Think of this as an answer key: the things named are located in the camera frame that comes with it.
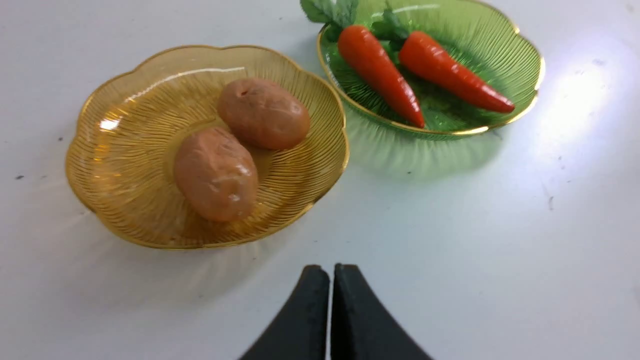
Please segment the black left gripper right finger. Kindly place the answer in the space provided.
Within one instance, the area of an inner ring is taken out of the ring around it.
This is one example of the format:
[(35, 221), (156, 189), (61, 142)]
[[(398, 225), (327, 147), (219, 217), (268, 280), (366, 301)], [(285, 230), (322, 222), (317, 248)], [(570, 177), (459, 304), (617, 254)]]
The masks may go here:
[(430, 360), (371, 289), (355, 264), (334, 266), (332, 360)]

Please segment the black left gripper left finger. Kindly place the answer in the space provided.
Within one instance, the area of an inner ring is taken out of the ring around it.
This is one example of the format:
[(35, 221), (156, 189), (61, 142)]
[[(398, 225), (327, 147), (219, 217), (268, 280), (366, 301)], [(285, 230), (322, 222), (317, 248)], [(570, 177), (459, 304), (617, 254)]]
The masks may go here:
[(287, 301), (243, 360), (324, 360), (330, 278), (319, 265), (302, 269)]

